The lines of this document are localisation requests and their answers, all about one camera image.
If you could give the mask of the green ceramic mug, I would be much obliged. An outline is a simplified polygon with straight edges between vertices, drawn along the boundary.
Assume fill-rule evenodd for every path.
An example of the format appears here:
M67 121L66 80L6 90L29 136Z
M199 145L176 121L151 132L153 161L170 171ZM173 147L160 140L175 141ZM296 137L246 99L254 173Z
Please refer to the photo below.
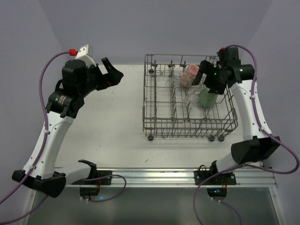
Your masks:
M217 94L209 93L206 87L196 89L194 93L198 96L198 103L204 108L212 108L218 97Z

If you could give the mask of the pink ceramic mug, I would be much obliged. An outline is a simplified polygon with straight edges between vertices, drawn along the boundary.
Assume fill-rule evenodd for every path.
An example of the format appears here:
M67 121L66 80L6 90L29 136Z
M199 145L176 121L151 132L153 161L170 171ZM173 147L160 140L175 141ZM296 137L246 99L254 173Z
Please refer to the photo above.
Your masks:
M180 83L183 87L189 88L197 76L199 67L197 65L188 65L180 76Z

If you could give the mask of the clear glass front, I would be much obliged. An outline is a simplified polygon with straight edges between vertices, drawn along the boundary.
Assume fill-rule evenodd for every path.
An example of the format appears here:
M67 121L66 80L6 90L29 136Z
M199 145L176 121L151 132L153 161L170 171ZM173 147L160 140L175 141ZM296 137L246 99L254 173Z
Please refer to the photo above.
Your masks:
M185 96L182 103L187 109L190 109L193 108L198 103L198 101L199 101L198 95L191 92Z

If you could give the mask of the clear glass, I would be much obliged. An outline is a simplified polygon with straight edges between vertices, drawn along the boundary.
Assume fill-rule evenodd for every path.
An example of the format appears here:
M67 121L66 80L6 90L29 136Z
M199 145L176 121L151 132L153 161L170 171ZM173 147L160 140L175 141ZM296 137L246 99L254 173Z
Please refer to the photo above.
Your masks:
M198 101L199 101L198 95L191 92L185 96L182 103L187 109L190 109L193 108L198 103Z
M172 77L169 77L169 79L165 82L166 87L179 87L181 86L181 80L180 77L177 75L173 75Z

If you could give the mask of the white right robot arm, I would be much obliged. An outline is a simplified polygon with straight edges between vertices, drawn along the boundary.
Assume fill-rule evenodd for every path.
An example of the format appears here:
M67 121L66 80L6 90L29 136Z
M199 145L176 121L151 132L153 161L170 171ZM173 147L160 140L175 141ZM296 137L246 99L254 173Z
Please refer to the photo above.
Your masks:
M279 147L280 138L272 135L265 121L254 74L254 67L242 65L240 60L225 60L216 65L201 62L196 78L206 75L204 85L213 94L223 94L226 87L231 90L243 130L243 141L232 144L228 155L213 161L209 169L198 171L201 180L229 173L232 167L265 160Z

